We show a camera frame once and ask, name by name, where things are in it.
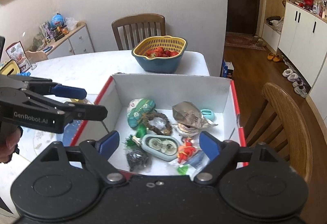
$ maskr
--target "dining table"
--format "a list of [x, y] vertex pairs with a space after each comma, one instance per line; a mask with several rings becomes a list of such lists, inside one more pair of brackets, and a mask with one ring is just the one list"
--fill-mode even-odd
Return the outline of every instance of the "dining table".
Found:
[[[84, 88], [87, 99], [94, 102], [102, 87], [112, 74], [133, 73], [151, 74], [142, 69], [130, 50], [115, 50], [80, 55], [71, 55], [49, 59], [36, 63], [34, 70], [29, 70], [32, 77], [52, 79], [53, 82], [66, 86]], [[199, 52], [185, 51], [175, 74], [210, 76], [205, 58]], [[53, 95], [50, 98], [63, 101]], [[0, 198], [9, 209], [17, 214], [10, 198], [10, 186], [22, 170], [32, 162], [51, 142], [58, 140], [52, 133], [23, 127], [23, 136], [18, 143], [22, 160], [13, 160], [9, 165], [0, 164]]]

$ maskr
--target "braided bracelet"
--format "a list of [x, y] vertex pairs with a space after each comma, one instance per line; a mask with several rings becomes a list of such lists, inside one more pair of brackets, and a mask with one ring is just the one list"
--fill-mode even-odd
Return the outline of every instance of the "braided bracelet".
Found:
[[[159, 117], [166, 121], [166, 125], [165, 125], [166, 129], [163, 132], [161, 132], [156, 126], [151, 125], [149, 123], [149, 121], [153, 120], [154, 117]], [[172, 128], [171, 128], [170, 122], [169, 122], [167, 116], [164, 115], [163, 113], [153, 112], [150, 114], [144, 114], [144, 115], [142, 115], [142, 121], [149, 130], [155, 132], [157, 135], [170, 135], [171, 134]]]

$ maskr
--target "blue gripper pad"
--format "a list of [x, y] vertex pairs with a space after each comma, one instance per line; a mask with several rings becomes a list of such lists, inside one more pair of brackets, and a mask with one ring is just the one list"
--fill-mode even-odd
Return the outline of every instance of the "blue gripper pad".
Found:
[[200, 148], [213, 161], [220, 153], [219, 146], [215, 138], [208, 132], [201, 132], [199, 137]]
[[111, 131], [106, 136], [102, 137], [95, 144], [95, 149], [100, 155], [104, 156], [107, 160], [116, 151], [119, 146], [119, 133], [117, 131]]
[[56, 85], [51, 88], [51, 94], [56, 97], [64, 97], [71, 99], [85, 99], [86, 98], [86, 90], [78, 87], [68, 87], [63, 85]]

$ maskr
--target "human hand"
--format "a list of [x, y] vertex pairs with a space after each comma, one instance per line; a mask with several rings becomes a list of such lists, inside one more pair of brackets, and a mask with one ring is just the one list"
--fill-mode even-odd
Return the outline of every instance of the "human hand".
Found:
[[21, 137], [21, 130], [16, 129], [9, 137], [6, 139], [6, 143], [0, 146], [0, 163], [8, 163], [11, 160], [11, 155], [15, 151], [15, 147], [18, 144]]

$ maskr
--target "cardboard box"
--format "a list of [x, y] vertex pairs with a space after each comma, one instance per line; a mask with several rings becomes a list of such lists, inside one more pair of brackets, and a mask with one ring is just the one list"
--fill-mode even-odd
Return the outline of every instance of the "cardboard box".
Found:
[[223, 60], [222, 63], [222, 70], [221, 70], [221, 77], [232, 78], [234, 72], [234, 66], [232, 62], [226, 62]]
[[[95, 100], [104, 105], [108, 116], [101, 122], [83, 121], [71, 146], [87, 139], [99, 140], [107, 131], [116, 130], [120, 144], [109, 162], [120, 170], [128, 171], [124, 142], [135, 130], [127, 124], [127, 106], [136, 98], [148, 98], [156, 103], [156, 110], [163, 112], [174, 123], [172, 106], [190, 101], [199, 109], [214, 111], [218, 126], [204, 129], [223, 141], [231, 139], [245, 146], [243, 128], [239, 127], [238, 107], [234, 82], [229, 79], [211, 76], [171, 75], [171, 74], [114, 74], [111, 76]], [[180, 140], [176, 131], [172, 134]], [[171, 175], [167, 162], [153, 157], [151, 171], [146, 175]]]

